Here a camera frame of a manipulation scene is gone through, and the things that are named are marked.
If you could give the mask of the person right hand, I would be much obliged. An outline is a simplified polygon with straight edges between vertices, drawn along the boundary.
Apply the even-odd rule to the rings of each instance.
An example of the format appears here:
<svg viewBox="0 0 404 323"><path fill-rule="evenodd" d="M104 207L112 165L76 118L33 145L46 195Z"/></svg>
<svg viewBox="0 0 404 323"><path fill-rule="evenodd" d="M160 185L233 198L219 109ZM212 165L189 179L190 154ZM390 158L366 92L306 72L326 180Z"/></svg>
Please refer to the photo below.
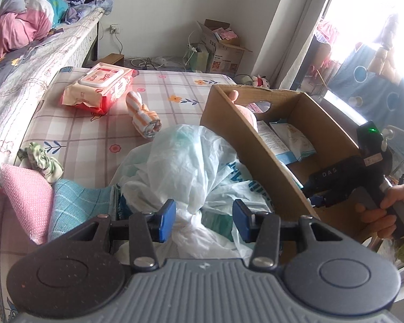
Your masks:
<svg viewBox="0 0 404 323"><path fill-rule="evenodd" d="M360 220L368 224L371 233L382 239L392 238L397 228L396 216L388 214L388 209L399 201L404 204L404 184L388 189L379 208L368 210L363 204L357 203L356 212L360 214Z"/></svg>

